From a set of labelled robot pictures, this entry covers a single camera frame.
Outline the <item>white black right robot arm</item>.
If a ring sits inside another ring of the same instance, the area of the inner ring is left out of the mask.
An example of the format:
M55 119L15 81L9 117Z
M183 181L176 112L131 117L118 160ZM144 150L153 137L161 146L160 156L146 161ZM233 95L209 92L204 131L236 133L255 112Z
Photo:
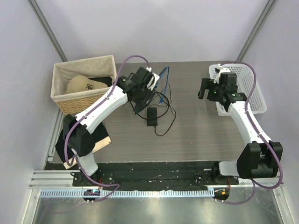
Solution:
M257 179L274 178L281 173L278 163L283 147L261 129L246 102L246 95L237 91L236 81L235 73L223 72L218 80L203 78L198 92L198 97L203 99L205 91L208 91L207 99L224 107L238 127L245 145L236 161L221 161L218 168L211 172L211 179L216 184L224 183L228 176Z

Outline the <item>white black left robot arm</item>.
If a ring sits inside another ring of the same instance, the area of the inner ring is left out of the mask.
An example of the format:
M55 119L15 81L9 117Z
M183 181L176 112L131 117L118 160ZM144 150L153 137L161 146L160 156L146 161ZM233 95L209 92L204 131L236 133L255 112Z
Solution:
M85 171L83 180L89 186L95 186L100 179L96 172L98 165L93 156L96 141L92 134L102 121L113 111L127 102L134 102L134 113L145 109L155 95L155 87L160 76L150 67L140 67L129 77L121 76L109 90L84 111L64 118L64 148L70 148L80 167Z

